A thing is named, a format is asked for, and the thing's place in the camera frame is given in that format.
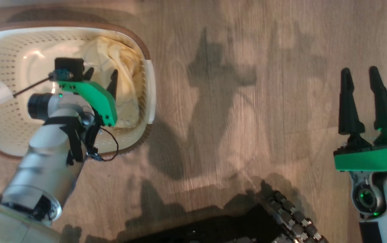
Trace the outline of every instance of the wooden floor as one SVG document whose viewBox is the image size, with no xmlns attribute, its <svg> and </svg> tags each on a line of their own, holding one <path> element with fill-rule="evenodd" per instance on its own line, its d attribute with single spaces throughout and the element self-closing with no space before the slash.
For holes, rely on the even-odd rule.
<svg viewBox="0 0 387 243">
<path fill-rule="evenodd" d="M 329 242 L 360 242 L 349 175 L 334 169 L 340 71 L 374 137 L 368 68 L 387 86 L 387 1 L 136 0 L 0 9 L 0 23 L 125 26 L 150 49 L 153 131 L 138 151 L 87 162 L 54 223 L 66 242 L 117 242 L 247 210 L 265 180 Z M 0 191 L 18 161 L 0 157 Z"/>
</svg>

